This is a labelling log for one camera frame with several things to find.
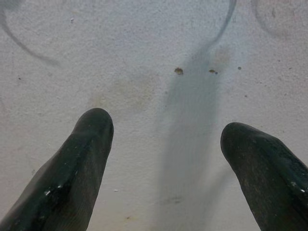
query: brown speck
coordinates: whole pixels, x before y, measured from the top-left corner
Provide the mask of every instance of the brown speck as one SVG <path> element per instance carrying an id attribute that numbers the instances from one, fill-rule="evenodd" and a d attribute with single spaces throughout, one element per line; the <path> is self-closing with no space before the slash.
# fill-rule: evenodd
<path id="1" fill-rule="evenodd" d="M 181 68 L 179 68 L 179 67 L 175 68 L 174 72 L 177 73 L 179 76 L 181 76 L 181 75 L 184 74 L 184 73 L 183 73 L 183 69 L 181 69 Z"/>

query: white wall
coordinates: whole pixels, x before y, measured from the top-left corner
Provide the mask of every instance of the white wall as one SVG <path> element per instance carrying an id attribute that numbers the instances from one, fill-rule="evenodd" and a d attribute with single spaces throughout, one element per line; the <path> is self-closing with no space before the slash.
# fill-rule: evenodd
<path id="1" fill-rule="evenodd" d="M 306 0 L 0 1 L 0 218 L 101 107 L 115 138 L 89 231 L 259 230 L 220 134 L 247 123 L 308 163 L 307 15 Z"/>

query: textured surface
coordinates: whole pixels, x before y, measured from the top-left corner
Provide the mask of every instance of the textured surface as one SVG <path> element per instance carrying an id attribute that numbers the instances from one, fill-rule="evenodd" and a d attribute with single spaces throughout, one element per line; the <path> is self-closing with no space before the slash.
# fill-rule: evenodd
<path id="1" fill-rule="evenodd" d="M 308 230 L 308 168 L 279 139 L 228 124 L 221 149 L 262 231 Z"/>
<path id="2" fill-rule="evenodd" d="M 34 175 L 0 223 L 2 231 L 85 231 L 101 186 L 114 127 L 88 110 L 57 153 Z"/>
<path id="3" fill-rule="evenodd" d="M 230 3 L 0 1 L 0 217 L 101 107 L 115 136 L 89 231 L 259 230 L 220 136 L 240 121 L 308 163 L 308 5 L 237 0 L 213 43 Z"/>

